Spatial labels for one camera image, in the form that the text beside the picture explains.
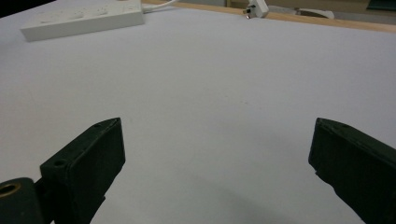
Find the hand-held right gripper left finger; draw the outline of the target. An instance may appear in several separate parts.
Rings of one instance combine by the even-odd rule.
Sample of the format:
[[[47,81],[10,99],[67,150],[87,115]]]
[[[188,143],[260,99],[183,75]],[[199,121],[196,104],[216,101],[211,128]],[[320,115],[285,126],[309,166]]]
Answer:
[[[90,224],[124,163],[119,118],[92,125],[42,163],[55,224]]]

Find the white power strip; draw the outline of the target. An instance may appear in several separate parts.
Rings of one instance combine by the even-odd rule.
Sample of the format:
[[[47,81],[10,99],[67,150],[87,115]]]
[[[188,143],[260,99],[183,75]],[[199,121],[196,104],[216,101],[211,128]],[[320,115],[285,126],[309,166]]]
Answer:
[[[140,0],[41,12],[21,27],[28,42],[82,35],[144,23]]]

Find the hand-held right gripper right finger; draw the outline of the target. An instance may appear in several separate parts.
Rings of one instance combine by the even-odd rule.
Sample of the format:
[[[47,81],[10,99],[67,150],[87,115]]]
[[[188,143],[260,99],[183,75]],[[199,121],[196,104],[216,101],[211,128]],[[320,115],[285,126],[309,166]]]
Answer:
[[[396,224],[396,149],[318,118],[308,162],[365,224]]]

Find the white plug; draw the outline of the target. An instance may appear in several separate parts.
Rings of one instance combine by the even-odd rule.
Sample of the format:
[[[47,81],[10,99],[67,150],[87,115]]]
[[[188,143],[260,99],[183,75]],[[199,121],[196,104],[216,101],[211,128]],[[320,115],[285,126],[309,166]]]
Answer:
[[[248,0],[247,7],[243,14],[248,18],[265,18],[269,13],[269,7],[265,0]]]

